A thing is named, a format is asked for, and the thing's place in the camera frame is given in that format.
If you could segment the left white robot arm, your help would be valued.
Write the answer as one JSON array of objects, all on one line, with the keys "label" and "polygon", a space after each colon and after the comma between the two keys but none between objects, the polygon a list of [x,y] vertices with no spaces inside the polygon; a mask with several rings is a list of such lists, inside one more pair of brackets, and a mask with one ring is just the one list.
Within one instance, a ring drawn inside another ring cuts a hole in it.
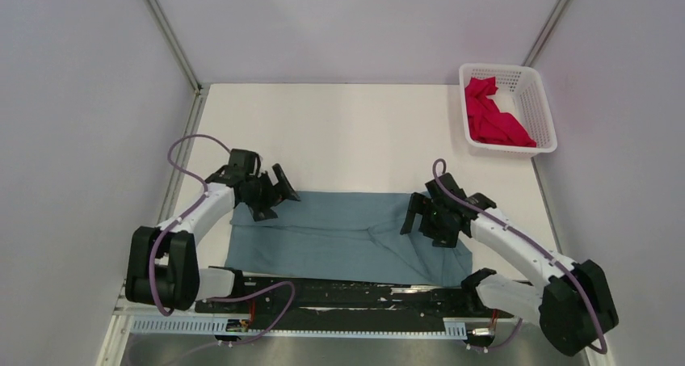
[{"label": "left white robot arm", "polygon": [[124,286],[128,301],[154,305],[164,316],[209,299],[229,313],[246,305],[247,291],[235,283],[237,271],[202,268],[197,246],[235,208],[247,210],[255,222],[268,221],[277,218],[276,206],[300,199],[279,163],[264,171],[261,161],[254,151],[231,151],[227,163],[202,180],[200,193],[184,210],[135,230]]}]

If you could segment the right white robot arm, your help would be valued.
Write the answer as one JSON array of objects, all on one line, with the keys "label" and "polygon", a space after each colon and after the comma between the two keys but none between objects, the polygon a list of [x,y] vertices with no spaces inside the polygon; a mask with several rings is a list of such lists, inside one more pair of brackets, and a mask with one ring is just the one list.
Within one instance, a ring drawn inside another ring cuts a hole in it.
[{"label": "right white robot arm", "polygon": [[[579,263],[515,226],[496,203],[477,192],[467,196],[445,172],[410,195],[401,233],[417,230],[436,247],[454,247],[464,235],[489,247],[524,280],[484,267],[460,283],[461,304],[472,315],[497,309],[536,324],[561,354],[587,348],[607,352],[605,335],[620,319],[604,270],[588,259]],[[414,226],[414,220],[420,223]]]}]

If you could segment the teal blue t-shirt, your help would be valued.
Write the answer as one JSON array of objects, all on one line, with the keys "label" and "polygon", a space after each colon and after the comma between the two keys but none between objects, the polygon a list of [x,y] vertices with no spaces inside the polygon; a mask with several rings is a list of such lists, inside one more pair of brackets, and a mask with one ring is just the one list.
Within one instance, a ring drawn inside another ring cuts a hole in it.
[{"label": "teal blue t-shirt", "polygon": [[260,274],[383,284],[455,287],[473,271],[463,244],[434,247],[400,233],[408,193],[303,191],[254,221],[238,206],[230,221],[229,267]]}]

